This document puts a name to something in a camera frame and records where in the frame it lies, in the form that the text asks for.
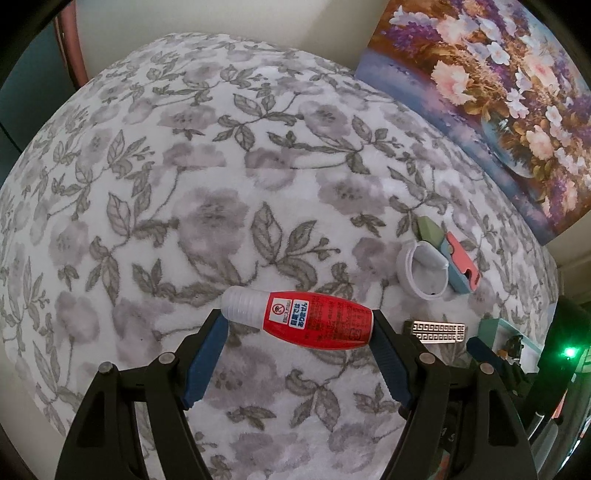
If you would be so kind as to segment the pink blue green toy knife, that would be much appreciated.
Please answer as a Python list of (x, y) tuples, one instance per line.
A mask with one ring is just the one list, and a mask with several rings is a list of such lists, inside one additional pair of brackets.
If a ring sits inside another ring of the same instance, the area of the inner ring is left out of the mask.
[(444, 232), (426, 216), (418, 218), (420, 238), (427, 241), (447, 259), (450, 286), (459, 294), (475, 293), (481, 273), (466, 249), (452, 232)]

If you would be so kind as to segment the teal white shallow box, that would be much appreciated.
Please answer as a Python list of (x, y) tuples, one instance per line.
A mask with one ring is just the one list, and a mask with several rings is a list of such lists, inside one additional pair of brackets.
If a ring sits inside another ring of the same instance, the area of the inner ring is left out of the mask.
[(514, 335), (523, 336), (523, 352), (519, 364), (525, 373), (537, 373), (538, 362), (542, 353), (542, 347), (530, 339), (508, 321), (502, 318), (483, 318), (478, 328), (478, 337), (496, 354), (504, 343)]

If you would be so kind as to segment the floral grey white blanket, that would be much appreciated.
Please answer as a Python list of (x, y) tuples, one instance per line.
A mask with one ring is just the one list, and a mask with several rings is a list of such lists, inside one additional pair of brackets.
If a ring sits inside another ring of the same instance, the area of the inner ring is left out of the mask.
[[(396, 260), (426, 216), (481, 273), (424, 301)], [(33, 450), (56, 455), (98, 365), (148, 364), (231, 286), (332, 294), (537, 343), (557, 271), (457, 145), (305, 52), (174, 34), (105, 69), (38, 131), (1, 189), (1, 338)]]

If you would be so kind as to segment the floral painting canvas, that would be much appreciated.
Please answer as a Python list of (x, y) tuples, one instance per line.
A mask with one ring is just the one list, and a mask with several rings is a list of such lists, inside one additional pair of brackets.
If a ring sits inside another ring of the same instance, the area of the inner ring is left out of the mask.
[(547, 244), (590, 208), (590, 57), (546, 1), (391, 1), (356, 76), (460, 146)]

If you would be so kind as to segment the greek pattern lighter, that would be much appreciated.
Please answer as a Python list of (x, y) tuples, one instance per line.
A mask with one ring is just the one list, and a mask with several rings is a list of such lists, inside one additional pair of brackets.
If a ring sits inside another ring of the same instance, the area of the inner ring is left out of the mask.
[(404, 333), (423, 344), (458, 344), (465, 341), (467, 327), (463, 323), (407, 320)]

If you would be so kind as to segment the red white glue bottle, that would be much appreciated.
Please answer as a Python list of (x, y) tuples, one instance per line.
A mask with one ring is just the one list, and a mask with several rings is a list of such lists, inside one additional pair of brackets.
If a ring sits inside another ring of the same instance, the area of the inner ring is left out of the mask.
[(232, 286), (221, 296), (221, 314), (233, 323), (315, 350), (366, 346), (374, 329), (374, 314), (369, 308), (310, 292), (264, 292)]

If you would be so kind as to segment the pink chair frame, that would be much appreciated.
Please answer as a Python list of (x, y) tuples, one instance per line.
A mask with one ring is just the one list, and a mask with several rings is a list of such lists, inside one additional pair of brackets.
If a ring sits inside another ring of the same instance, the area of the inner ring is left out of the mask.
[(76, 2), (71, 1), (54, 18), (53, 25), (60, 55), (75, 89), (80, 89), (88, 80), (77, 25)]

